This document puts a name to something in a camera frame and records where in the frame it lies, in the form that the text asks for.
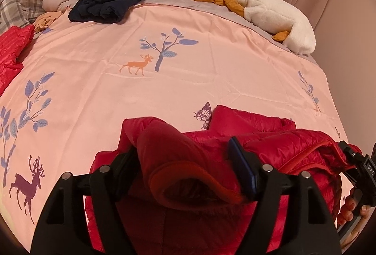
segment blue gripper pad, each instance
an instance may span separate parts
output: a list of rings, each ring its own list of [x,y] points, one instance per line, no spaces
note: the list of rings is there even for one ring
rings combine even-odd
[[[228,156],[232,162],[232,168],[238,178],[242,193],[248,199],[253,200],[257,195],[257,176],[249,166],[244,154],[251,154],[244,151],[236,137],[232,137],[228,143]]]

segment orange trim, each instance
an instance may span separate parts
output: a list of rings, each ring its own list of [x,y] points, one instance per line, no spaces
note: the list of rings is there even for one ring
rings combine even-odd
[[[321,146],[329,145],[330,142],[327,140],[323,140],[321,142],[318,142],[314,144],[313,146],[307,148],[306,150],[300,152],[298,155],[294,156],[292,159],[287,161],[284,165],[282,165],[278,171],[282,173],[290,173],[296,167],[297,164],[299,164],[304,158],[306,158],[308,155],[310,155],[314,150],[317,148],[320,148]]]
[[[192,204],[170,199],[164,192],[180,180],[197,179],[205,183],[222,201],[210,201]],[[223,187],[203,168],[189,161],[169,162],[157,168],[149,177],[149,188],[159,204],[180,210],[199,210],[219,207],[227,204],[242,204],[247,198],[242,194]]]

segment human hand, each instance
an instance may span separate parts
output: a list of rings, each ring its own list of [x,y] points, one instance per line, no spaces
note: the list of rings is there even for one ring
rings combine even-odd
[[[344,225],[346,222],[351,221],[354,217],[353,210],[358,205],[355,200],[353,199],[355,188],[350,190],[350,195],[345,199],[345,204],[341,207],[341,211],[337,217],[337,225],[341,226]],[[344,249],[349,246],[359,235],[361,229],[367,223],[369,217],[371,216],[371,206],[364,205],[360,210],[360,215],[362,218],[360,219],[359,223],[354,227],[351,231],[350,235],[342,242],[341,248]]]

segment purple deer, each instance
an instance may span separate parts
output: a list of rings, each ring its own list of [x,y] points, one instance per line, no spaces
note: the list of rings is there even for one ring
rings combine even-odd
[[[33,221],[33,218],[31,217],[31,199],[34,198],[34,196],[35,196],[36,187],[38,186],[39,188],[41,188],[40,178],[44,177],[44,175],[43,175],[44,170],[42,168],[43,164],[39,167],[39,156],[38,156],[37,159],[35,159],[34,164],[33,164],[34,169],[32,170],[31,164],[30,164],[31,159],[32,159],[32,156],[30,155],[30,157],[29,157],[29,168],[30,168],[30,171],[32,173],[33,180],[31,181],[31,183],[29,183],[27,180],[25,180],[23,178],[22,175],[16,174],[16,180],[14,181],[14,183],[12,183],[11,188],[9,189],[9,196],[12,198],[11,190],[12,190],[13,187],[17,188],[17,202],[18,202],[18,206],[20,207],[21,210],[22,210],[22,208],[21,208],[21,205],[20,205],[20,201],[18,200],[18,194],[21,191],[26,196],[25,203],[24,203],[25,215],[27,215],[27,213],[26,213],[26,203],[29,203],[30,219],[33,222],[33,224],[35,224],[34,221]]]

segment deer antlers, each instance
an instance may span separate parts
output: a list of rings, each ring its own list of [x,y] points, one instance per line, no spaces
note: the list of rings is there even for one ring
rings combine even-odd
[[[148,59],[148,58],[150,58],[151,60],[153,59],[153,57],[149,54],[147,54],[147,55],[141,54],[141,57],[144,58],[144,59]]]
[[[33,163],[33,168],[34,169],[31,169],[31,164],[30,164],[30,161],[31,161],[32,158],[33,157],[30,155],[29,156],[29,168],[30,168],[31,173],[37,174],[40,177],[45,177],[45,175],[43,175],[43,173],[44,173],[43,164],[41,164],[41,166],[39,167],[39,159],[40,159],[40,157],[38,156],[38,158],[35,159],[35,161]]]

